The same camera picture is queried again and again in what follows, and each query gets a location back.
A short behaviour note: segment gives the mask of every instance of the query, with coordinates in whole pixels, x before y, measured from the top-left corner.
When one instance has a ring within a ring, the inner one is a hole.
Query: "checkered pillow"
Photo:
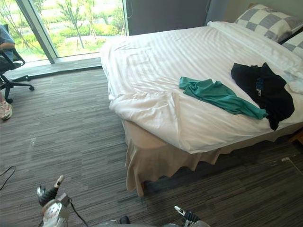
[[[303,59],[303,32],[297,34],[295,37],[287,40],[282,46],[292,51]]]
[[[259,4],[246,10],[235,23],[276,42],[285,40],[303,27],[303,20]]]

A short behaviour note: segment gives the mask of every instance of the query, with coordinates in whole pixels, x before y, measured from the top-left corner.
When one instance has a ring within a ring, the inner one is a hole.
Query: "office chair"
[[[5,29],[9,31],[9,26],[7,24],[4,25]],[[5,89],[5,95],[4,98],[8,103],[12,103],[13,100],[9,98],[9,91],[14,86],[28,86],[31,91],[33,91],[35,88],[31,84],[25,84],[25,83],[19,83],[18,81],[23,81],[26,79],[27,81],[30,81],[30,77],[28,75],[19,77],[16,79],[7,79],[3,74],[8,70],[14,70],[16,68],[21,67],[25,64],[25,61],[23,58],[17,53],[16,49],[13,48],[13,61],[11,61],[8,56],[3,51],[0,51],[0,54],[8,61],[8,66],[3,67],[0,66],[0,89]]]

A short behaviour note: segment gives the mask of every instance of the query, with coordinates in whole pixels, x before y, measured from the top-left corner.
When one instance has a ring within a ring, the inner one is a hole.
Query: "floor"
[[[22,67],[7,71],[4,75],[9,79],[15,79],[25,75],[39,77],[45,74],[58,74],[63,70],[84,69],[87,68],[88,65],[92,68],[101,68],[100,53],[58,58],[56,59],[56,64],[51,64],[48,60],[27,62]]]
[[[59,193],[73,199],[90,226],[124,214],[138,224],[181,224],[174,205],[211,227],[302,226],[303,148],[289,143],[289,136],[222,155],[214,166],[201,162],[195,172],[182,168],[172,178],[148,182],[140,198],[125,188],[125,135],[108,108],[103,71],[31,83],[34,91],[12,90],[13,116],[0,125],[0,173],[17,167],[0,192],[2,222],[37,226],[36,188],[50,188],[64,174]],[[69,209],[69,226],[83,226]]]

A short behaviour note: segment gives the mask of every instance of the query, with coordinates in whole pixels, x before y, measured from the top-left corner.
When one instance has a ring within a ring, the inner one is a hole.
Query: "teal t-shirt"
[[[250,102],[237,97],[237,95],[220,81],[213,83],[211,79],[195,80],[181,77],[179,88],[184,89],[184,94],[201,101],[213,104],[231,114],[244,114],[256,119],[267,117],[266,110],[260,109]]]

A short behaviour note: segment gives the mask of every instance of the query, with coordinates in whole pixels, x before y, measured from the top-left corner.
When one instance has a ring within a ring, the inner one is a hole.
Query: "black cable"
[[[76,211],[74,204],[71,202],[71,198],[69,199],[70,204],[72,209],[74,210],[74,212],[76,213],[76,215],[83,221],[83,223],[85,224],[85,226],[89,227],[88,224],[86,223],[86,221],[80,216],[80,214],[78,214],[78,212]]]
[[[0,176],[4,175],[7,171],[9,171],[11,168],[15,168],[14,171],[12,172],[12,174],[6,179],[6,181],[4,182],[4,184],[2,185],[2,187],[0,188],[0,191],[2,190],[2,188],[4,187],[4,185],[6,184],[6,182],[9,180],[9,178],[11,176],[13,176],[14,172],[16,171],[16,167],[15,166],[11,166],[10,168],[8,168],[7,170],[5,170],[4,173],[0,174]]]
[[[38,225],[38,227],[41,227],[43,224],[43,220],[40,222],[40,224]]]

